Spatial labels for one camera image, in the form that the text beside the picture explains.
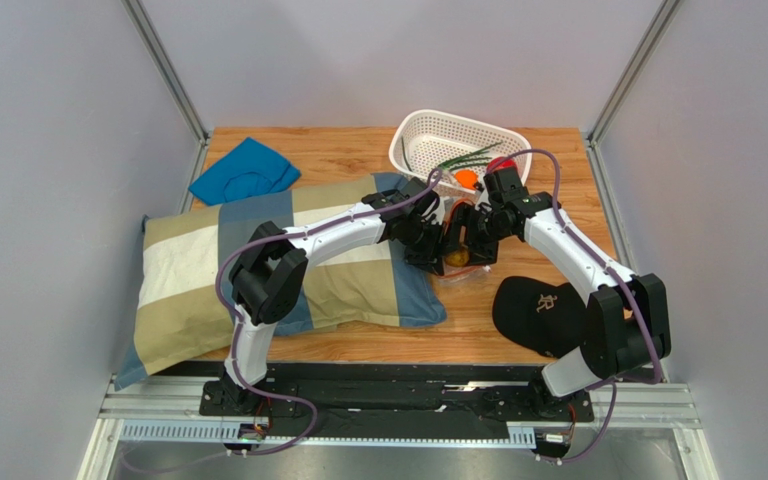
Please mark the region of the fake brown potato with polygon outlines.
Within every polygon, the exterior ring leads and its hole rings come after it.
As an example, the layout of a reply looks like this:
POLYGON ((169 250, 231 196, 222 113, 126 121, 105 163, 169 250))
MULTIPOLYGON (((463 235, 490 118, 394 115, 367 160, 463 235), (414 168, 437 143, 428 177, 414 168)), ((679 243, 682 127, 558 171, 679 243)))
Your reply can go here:
POLYGON ((459 248, 444 256, 444 263, 451 268, 465 268, 470 262, 470 252, 466 248, 459 248))

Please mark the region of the clear orange zip bag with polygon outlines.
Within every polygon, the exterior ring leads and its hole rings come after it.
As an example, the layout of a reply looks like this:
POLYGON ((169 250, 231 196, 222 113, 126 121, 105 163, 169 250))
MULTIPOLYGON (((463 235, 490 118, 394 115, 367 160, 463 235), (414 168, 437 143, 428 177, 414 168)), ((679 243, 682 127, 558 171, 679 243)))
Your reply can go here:
MULTIPOLYGON (((470 202, 473 205, 473 202, 467 198, 456 199, 455 197, 443 197, 441 200, 441 208, 442 208, 443 215, 440 221, 443 227, 443 231, 445 231, 445 228, 446 228, 446 221, 448 220, 450 209, 456 202, 470 202)), ((492 268, 489 265, 467 266, 465 268, 451 268, 444 263, 444 274, 442 276, 438 276, 437 281, 440 284, 452 284, 452 283, 461 282, 469 279, 480 278, 490 274, 491 271, 492 271, 492 268)))

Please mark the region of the fake orange fruit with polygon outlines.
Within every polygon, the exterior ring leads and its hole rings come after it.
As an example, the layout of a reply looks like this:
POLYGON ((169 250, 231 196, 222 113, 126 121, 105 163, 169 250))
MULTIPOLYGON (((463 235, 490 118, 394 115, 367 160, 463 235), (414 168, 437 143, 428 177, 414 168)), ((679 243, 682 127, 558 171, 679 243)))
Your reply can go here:
POLYGON ((479 175, 469 169, 457 170, 453 174, 458 184, 465 189, 476 190, 479 185, 479 175))

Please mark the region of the fake red apple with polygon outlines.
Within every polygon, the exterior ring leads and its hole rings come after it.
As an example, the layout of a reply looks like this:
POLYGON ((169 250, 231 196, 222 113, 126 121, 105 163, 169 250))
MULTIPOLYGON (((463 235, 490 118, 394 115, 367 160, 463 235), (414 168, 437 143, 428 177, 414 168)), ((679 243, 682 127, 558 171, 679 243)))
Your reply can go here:
POLYGON ((497 157, 493 159, 486 167, 487 173, 492 173, 498 169, 514 168, 517 169, 517 163, 510 157, 497 157))

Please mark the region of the fake green onion stalk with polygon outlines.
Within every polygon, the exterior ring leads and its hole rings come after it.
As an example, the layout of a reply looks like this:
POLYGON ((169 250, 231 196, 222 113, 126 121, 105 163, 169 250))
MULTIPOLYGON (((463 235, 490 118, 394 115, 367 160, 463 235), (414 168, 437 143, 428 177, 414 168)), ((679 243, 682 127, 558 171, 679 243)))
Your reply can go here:
POLYGON ((422 165, 427 165, 430 169, 441 168, 445 171, 453 171, 487 165, 491 160, 492 150, 500 145, 501 142, 496 142, 481 148, 465 150, 452 142, 446 143, 428 138, 419 141, 415 147, 409 149, 405 139, 401 138, 398 152, 401 154, 404 166, 411 172, 419 171, 422 165))

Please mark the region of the checked blue beige pillow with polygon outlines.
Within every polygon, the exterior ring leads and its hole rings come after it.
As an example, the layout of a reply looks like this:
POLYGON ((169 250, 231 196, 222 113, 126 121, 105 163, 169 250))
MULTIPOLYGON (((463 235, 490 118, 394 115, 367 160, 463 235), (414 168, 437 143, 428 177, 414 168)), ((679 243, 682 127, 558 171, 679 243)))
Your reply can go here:
MULTIPOLYGON (((233 322, 216 295, 215 279, 257 226, 311 224, 406 182, 396 173, 373 173, 147 220, 133 340, 115 388, 229 345, 233 322)), ((428 275, 406 263, 402 244, 385 242, 353 249, 307 273, 296 306, 276 333, 305 334, 353 321, 425 328, 446 318, 428 275)))

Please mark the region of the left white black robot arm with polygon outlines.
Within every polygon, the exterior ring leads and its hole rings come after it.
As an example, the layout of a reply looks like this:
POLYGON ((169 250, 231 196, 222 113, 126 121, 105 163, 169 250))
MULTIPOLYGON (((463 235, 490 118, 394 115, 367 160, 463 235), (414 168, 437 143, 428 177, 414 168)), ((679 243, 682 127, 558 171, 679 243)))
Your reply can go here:
POLYGON ((230 382, 255 390, 267 373, 267 354, 278 322, 295 307, 308 270, 357 248, 396 241, 406 261, 425 272, 444 272, 442 225, 431 220, 434 189, 444 173, 433 169, 402 188, 365 196, 346 211, 299 227, 268 221, 233 251, 215 277, 218 300, 234 327, 224 370, 230 382))

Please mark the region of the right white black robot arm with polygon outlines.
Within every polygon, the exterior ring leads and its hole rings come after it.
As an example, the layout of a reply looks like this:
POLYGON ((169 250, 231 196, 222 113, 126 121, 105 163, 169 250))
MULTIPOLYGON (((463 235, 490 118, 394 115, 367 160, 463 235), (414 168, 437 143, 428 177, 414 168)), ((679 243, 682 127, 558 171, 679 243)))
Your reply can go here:
POLYGON ((624 378, 657 384, 671 351, 667 292, 654 274, 639 275, 589 240, 555 193, 530 193, 512 167, 487 173, 475 205, 456 203, 444 229, 443 253, 490 265, 508 237, 542 253, 566 277, 585 310, 579 343, 546 365, 540 385, 553 397, 624 378))

